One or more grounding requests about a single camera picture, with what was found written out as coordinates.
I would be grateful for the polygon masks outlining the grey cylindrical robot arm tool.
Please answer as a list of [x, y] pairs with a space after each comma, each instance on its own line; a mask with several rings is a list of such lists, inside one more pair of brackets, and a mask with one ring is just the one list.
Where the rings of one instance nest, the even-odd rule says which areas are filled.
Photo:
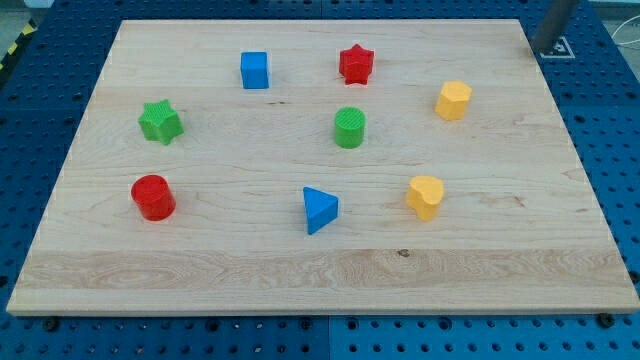
[[530, 41], [534, 52], [549, 52], [562, 35], [571, 16], [578, 7], [579, 0], [552, 0], [543, 19]]

